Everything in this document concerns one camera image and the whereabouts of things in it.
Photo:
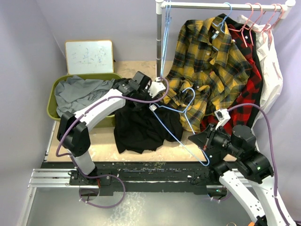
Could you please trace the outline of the black t-shirt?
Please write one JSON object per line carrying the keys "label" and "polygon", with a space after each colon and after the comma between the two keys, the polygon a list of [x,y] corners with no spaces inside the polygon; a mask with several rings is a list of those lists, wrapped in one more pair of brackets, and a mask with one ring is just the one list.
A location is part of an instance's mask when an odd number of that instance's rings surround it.
{"label": "black t-shirt", "polygon": [[[164,108],[155,111],[168,125],[171,121],[180,122],[180,115]],[[126,101],[126,105],[115,111],[114,138],[119,153],[134,151],[142,154],[145,150],[156,151],[164,141],[175,142],[162,127],[148,104]]]}

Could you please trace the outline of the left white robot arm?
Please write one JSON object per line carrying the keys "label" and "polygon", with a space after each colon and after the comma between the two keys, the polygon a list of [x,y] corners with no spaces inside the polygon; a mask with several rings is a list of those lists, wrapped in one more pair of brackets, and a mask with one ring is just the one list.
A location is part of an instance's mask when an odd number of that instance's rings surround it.
{"label": "left white robot arm", "polygon": [[75,113],[65,112],[60,121],[57,134],[59,146],[56,156],[62,157],[61,147],[67,149],[68,155],[82,171],[80,179],[87,185],[96,181],[97,169],[89,154],[91,146],[89,132],[100,121],[126,104],[126,99],[146,101],[152,79],[138,71],[131,79],[116,80],[111,89],[100,99]]}

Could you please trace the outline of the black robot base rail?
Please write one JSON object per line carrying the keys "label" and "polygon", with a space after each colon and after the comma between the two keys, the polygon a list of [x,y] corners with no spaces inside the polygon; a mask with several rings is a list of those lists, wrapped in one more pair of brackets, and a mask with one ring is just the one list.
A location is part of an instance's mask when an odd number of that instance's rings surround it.
{"label": "black robot base rail", "polygon": [[97,162],[97,172],[85,178],[71,162],[44,162],[42,169],[66,170],[71,186],[100,189],[100,195],[114,192],[193,193],[218,200],[229,196],[217,176],[196,161],[188,162]]}

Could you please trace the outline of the light blue wire hanger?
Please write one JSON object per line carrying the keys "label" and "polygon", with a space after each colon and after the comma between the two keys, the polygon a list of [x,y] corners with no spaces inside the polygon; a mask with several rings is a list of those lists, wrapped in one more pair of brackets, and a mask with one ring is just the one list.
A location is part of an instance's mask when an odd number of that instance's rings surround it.
{"label": "light blue wire hanger", "polygon": [[168,123],[169,126],[171,126],[171,129],[172,131],[170,131],[169,127],[166,126],[164,124],[164,122],[159,118],[159,116],[157,115],[157,113],[155,112],[156,109],[158,108],[164,108],[164,109],[167,109],[167,110],[170,110],[170,111],[173,111],[173,112],[177,112],[178,114],[184,114],[184,117],[186,119],[186,122],[188,123],[188,125],[190,126],[190,129],[192,130],[192,133],[195,135],[195,132],[192,128],[192,125],[191,123],[189,122],[188,120],[188,117],[187,117],[187,109],[188,107],[191,105],[192,101],[195,99],[195,90],[193,88],[186,88],[182,91],[182,93],[186,92],[186,91],[192,91],[193,95],[192,95],[192,98],[190,100],[190,102],[188,103],[188,105],[183,109],[183,110],[177,110],[177,109],[173,109],[171,107],[168,107],[168,106],[165,106],[165,105],[159,105],[159,104],[150,104],[149,105],[149,109],[153,112],[153,114],[155,115],[155,117],[157,118],[157,120],[160,122],[160,124],[162,125],[162,127],[170,134],[170,136],[175,140],[177,141],[184,149],[186,149],[190,155],[192,155],[198,162],[200,162],[201,165],[203,166],[209,166],[210,164],[210,159],[208,158],[208,156],[206,155],[205,151],[202,150],[200,147],[199,149],[201,150],[201,153],[203,154],[203,156],[205,157],[205,160],[206,160],[206,163],[202,162],[193,152],[191,152],[182,142],[181,142],[181,138],[182,138],[182,134],[183,134],[183,127],[180,126],[180,122],[176,122],[176,121],[171,121]]}

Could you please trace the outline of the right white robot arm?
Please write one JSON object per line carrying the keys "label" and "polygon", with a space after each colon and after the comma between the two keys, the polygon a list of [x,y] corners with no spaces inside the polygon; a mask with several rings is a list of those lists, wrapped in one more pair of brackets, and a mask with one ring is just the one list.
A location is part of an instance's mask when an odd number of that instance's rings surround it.
{"label": "right white robot arm", "polygon": [[[209,179],[230,191],[254,225],[298,225],[274,187],[276,171],[268,158],[257,151],[256,137],[248,126],[234,126],[229,135],[222,127],[217,129],[210,124],[202,133],[191,135],[188,139],[204,151],[222,156],[210,160]],[[223,157],[228,154],[236,161],[224,161]]]}

